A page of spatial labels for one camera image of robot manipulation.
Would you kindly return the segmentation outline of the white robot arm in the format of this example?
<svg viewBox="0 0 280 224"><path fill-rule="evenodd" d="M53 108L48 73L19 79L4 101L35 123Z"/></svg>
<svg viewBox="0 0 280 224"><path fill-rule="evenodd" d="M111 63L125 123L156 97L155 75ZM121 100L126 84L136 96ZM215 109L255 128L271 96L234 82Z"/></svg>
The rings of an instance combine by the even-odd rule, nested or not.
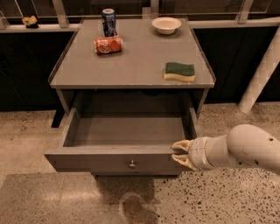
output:
<svg viewBox="0 0 280 224"><path fill-rule="evenodd" d="M260 65L243 94L238 108L248 113L280 62L280 28L269 43ZM280 174L280 141L254 125L233 127L228 134L217 137L197 137L171 146L182 150L173 160L194 171L216 168L262 168Z"/></svg>

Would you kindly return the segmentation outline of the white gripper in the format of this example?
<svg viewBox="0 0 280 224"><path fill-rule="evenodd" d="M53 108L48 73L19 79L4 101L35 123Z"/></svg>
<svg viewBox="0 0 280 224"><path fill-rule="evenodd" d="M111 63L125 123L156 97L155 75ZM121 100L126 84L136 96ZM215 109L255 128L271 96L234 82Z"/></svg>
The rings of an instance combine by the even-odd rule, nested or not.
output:
<svg viewBox="0 0 280 224"><path fill-rule="evenodd" d="M189 157L186 154L173 154L171 156L179 164L193 171L208 171L223 165L225 158L225 137L204 136L194 140L181 140L174 143L171 148L173 150L189 150Z"/></svg>

